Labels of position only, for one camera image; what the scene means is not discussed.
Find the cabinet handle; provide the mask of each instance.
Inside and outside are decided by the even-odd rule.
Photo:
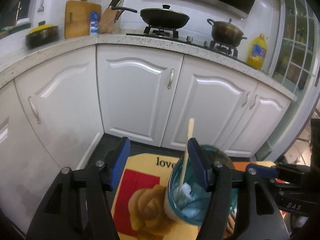
[[[241,108],[244,108],[244,106],[248,103],[249,95],[250,95],[250,92],[247,93],[247,99],[246,99],[245,102],[241,105]]]
[[[256,95],[256,96],[254,97],[254,103],[253,103],[252,106],[250,106],[249,110],[251,110],[252,108],[254,108],[254,106],[255,106],[256,103],[257,103],[257,98],[258,98],[258,95]]]
[[[31,106],[31,110],[32,110],[33,115],[37,119],[37,124],[40,124],[41,123],[41,119],[40,119],[40,116],[39,116],[39,112],[38,112],[38,109],[36,109],[35,104],[32,102],[32,97],[28,97],[28,102],[29,102],[29,104]]]
[[[168,89],[171,88],[172,81],[173,81],[173,75],[174,75],[174,68],[171,69],[171,74],[170,74],[170,79],[169,79],[169,84],[168,84]]]

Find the white wall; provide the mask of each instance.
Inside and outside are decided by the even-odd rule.
[[[211,18],[215,21],[229,21],[239,27],[247,40],[242,40],[238,50],[238,58],[246,60],[248,49],[251,41],[258,37],[260,33],[265,35],[268,43],[271,35],[272,20],[274,17],[274,0],[256,0],[247,19],[241,20],[234,17],[228,12],[217,9],[211,5],[207,5],[192,0],[125,0],[124,6],[138,10],[144,8],[161,8],[163,4],[171,5],[171,9],[189,15],[190,20],[185,27],[179,29],[179,34],[183,37],[192,36],[198,41],[210,41],[211,25],[207,23],[207,19]],[[146,27],[139,14],[124,12],[121,16],[121,29],[141,29]]]

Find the black pan handle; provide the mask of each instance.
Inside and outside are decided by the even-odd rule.
[[[129,12],[134,12],[134,13],[137,13],[138,11],[135,10],[135,9],[131,9],[131,8],[128,8],[128,7],[121,7],[121,6],[116,6],[116,7],[112,7],[111,10],[123,10],[123,11],[129,11]]]
[[[207,19],[207,23],[209,23],[211,26],[213,26],[213,25],[214,25],[214,20],[212,20],[212,19]]]

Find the stove burner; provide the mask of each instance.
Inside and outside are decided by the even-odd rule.
[[[209,48],[217,49],[229,56],[233,54],[233,57],[238,57],[238,50],[235,47],[221,43],[221,42],[210,41]]]
[[[178,39],[179,38],[179,33],[176,29],[169,29],[169,28],[164,28],[164,27],[161,27],[161,26],[147,26],[145,29],[144,29],[144,34],[154,34],[155,36],[164,36],[164,37],[170,37],[170,33],[169,32],[165,32],[166,31],[172,31],[172,36],[173,38],[175,39]]]

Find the black wok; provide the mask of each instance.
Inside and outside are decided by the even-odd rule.
[[[167,29],[180,29],[185,26],[190,19],[186,14],[170,10],[170,5],[163,5],[163,8],[147,8],[140,11],[142,20],[154,27]],[[134,9],[127,7],[113,7],[112,10],[126,10],[134,12]]]

